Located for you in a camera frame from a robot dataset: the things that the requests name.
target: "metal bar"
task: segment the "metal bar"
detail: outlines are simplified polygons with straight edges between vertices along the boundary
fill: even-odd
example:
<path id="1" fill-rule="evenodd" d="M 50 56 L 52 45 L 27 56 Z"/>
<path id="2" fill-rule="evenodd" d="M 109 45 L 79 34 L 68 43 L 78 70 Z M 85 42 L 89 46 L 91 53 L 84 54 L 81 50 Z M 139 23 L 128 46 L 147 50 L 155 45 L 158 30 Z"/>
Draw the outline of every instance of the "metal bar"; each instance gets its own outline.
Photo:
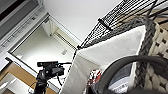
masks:
<path id="1" fill-rule="evenodd" d="M 157 6 L 159 6 L 159 5 L 161 5 L 161 4 L 165 3 L 165 2 L 167 2 L 167 0 L 164 0 L 164 1 L 160 2 L 159 4 L 155 5 L 154 7 L 157 7 Z M 144 11 L 144 12 L 142 12 L 141 14 L 138 14 L 138 15 L 142 15 L 142 14 L 146 13 L 147 11 L 149 11 L 149 9 Z"/>
<path id="2" fill-rule="evenodd" d="M 152 12 L 152 10 L 153 10 L 153 8 L 155 7 L 155 5 L 156 5 L 157 1 L 158 1 L 158 0 L 155 0 L 155 1 L 153 2 L 153 4 L 152 4 L 151 8 L 149 9 L 149 11 L 148 11 L 148 13 L 147 13 L 146 17 L 148 17 L 148 16 L 149 16 L 149 14 Z"/>
<path id="3" fill-rule="evenodd" d="M 154 17 L 155 15 L 158 15 L 158 14 L 160 14 L 160 13 L 162 13 L 162 12 L 167 11 L 167 10 L 168 10 L 168 7 L 166 7 L 166 8 L 164 8 L 164 9 L 162 9 L 162 10 L 159 10 L 158 12 L 155 12 L 155 13 L 149 15 L 148 17 L 149 17 L 149 18 L 150 18 L 150 17 Z"/>
<path id="4" fill-rule="evenodd" d="M 166 19 L 166 20 L 164 20 L 164 21 L 161 21 L 161 22 L 158 22 L 158 24 L 161 25 L 161 24 L 165 24 L 165 23 L 167 23 L 167 22 L 168 22 L 168 19 Z"/>

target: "woven basket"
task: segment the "woven basket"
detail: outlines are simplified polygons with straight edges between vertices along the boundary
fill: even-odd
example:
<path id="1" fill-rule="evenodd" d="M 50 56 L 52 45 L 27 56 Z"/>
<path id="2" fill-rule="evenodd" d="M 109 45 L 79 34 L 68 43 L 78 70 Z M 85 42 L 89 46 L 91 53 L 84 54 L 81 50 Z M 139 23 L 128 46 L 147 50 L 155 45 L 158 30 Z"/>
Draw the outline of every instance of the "woven basket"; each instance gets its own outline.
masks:
<path id="1" fill-rule="evenodd" d="M 157 23 L 155 23 L 155 28 L 153 29 L 147 30 L 139 55 L 168 58 L 168 31 L 164 30 Z M 146 62 L 137 63 L 134 88 L 168 93 L 167 78 L 165 75 L 157 72 L 152 65 Z"/>

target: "black tripod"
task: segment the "black tripod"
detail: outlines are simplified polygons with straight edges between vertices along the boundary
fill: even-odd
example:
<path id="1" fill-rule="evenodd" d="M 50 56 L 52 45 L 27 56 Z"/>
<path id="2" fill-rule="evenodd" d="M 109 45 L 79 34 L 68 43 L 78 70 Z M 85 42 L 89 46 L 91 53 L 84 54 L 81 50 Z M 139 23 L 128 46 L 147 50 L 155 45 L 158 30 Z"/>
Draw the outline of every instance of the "black tripod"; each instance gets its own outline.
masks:
<path id="1" fill-rule="evenodd" d="M 47 80 L 51 79 L 52 77 L 57 76 L 59 83 L 59 76 L 64 75 L 64 68 L 63 64 L 71 64 L 71 63 L 58 63 L 58 61 L 54 62 L 38 62 L 38 67 L 43 67 L 43 70 L 40 70 L 37 75 L 37 83 L 34 89 L 33 94 L 45 94 L 47 89 Z"/>

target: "wire rack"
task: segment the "wire rack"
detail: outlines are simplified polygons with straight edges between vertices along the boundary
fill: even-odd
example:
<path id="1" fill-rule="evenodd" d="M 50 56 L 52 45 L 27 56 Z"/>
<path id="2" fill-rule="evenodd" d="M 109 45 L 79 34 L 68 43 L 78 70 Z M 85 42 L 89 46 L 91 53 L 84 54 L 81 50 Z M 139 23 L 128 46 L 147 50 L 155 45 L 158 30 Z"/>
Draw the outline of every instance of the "wire rack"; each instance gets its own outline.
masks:
<path id="1" fill-rule="evenodd" d="M 101 38 L 107 34 L 111 34 L 111 37 L 113 37 L 123 33 L 118 32 L 118 29 L 128 20 L 137 16 L 145 16 L 153 20 L 158 17 L 165 18 L 158 22 L 159 24 L 165 24 L 168 22 L 167 5 L 168 0 L 123 0 L 105 17 L 98 19 L 97 25 L 84 40 L 80 48 L 87 48 L 101 42 Z"/>

